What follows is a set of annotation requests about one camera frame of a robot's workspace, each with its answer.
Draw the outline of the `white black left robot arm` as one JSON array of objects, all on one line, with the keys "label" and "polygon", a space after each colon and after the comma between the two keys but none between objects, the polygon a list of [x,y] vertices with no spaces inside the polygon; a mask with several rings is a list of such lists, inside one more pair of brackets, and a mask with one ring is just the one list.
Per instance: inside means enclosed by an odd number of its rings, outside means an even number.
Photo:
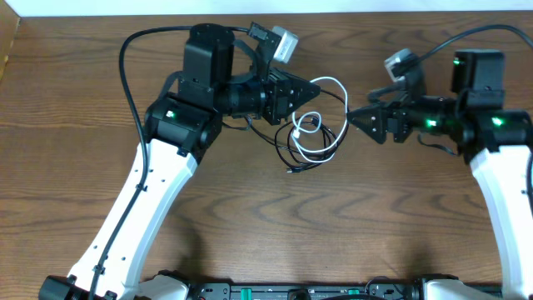
[{"label": "white black left robot arm", "polygon": [[282,27],[253,23],[249,47],[233,27],[188,28],[183,68],[165,81],[135,123],[140,142],[128,178],[87,251],[65,277],[47,277],[41,299],[184,299],[189,287],[141,273],[178,193],[222,130],[225,116],[252,115],[271,125],[315,98],[319,87],[282,71],[298,39]]}]

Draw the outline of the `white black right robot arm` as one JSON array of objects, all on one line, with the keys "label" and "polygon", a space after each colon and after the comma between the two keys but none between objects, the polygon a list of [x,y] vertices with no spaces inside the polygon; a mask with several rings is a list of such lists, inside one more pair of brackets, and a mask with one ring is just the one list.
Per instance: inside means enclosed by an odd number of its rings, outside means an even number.
[{"label": "white black right robot arm", "polygon": [[532,297],[532,120],[504,108],[505,55],[494,49],[455,53],[451,91],[426,93],[421,60],[403,49],[385,61],[394,84],[375,90],[347,121],[379,144],[413,132],[447,136],[456,144],[488,208],[502,270],[504,299]]}]

